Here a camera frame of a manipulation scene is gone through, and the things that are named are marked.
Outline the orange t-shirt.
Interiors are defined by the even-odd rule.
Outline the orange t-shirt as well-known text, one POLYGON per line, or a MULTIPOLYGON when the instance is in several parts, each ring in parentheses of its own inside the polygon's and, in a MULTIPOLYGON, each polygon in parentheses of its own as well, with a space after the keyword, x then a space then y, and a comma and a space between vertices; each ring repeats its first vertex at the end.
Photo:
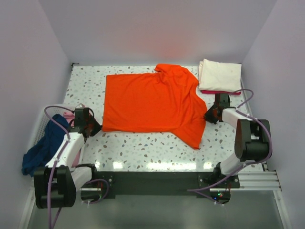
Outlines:
POLYGON ((154 73, 107 75, 102 129, 170 132, 199 149, 207 107, 198 84, 188 69, 173 64, 158 64, 154 73))

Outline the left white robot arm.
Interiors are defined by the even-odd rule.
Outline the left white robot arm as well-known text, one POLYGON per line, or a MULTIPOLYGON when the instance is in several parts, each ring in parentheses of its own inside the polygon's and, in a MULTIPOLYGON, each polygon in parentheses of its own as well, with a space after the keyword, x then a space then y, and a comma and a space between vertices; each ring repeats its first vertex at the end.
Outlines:
POLYGON ((99 133, 102 126, 88 107, 76 107, 71 113, 74 114, 74 124, 67 128, 45 113, 65 135, 50 161, 34 172, 36 206, 40 209, 72 207, 77 191, 84 184, 94 187, 99 181, 95 165, 78 164, 74 167, 73 162, 76 157, 82 158, 86 140, 99 133))

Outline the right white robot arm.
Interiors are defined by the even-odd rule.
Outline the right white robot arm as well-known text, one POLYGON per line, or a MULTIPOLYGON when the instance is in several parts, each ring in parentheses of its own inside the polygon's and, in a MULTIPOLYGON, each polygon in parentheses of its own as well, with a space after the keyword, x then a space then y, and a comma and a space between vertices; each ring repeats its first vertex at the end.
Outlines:
POLYGON ((215 94, 212 107, 204 115, 205 121, 224 122, 235 128, 234 152, 219 162, 204 181, 210 186, 224 187, 229 178, 244 167, 262 163, 272 155, 272 140, 268 120, 256 119, 231 106, 230 96, 215 94))

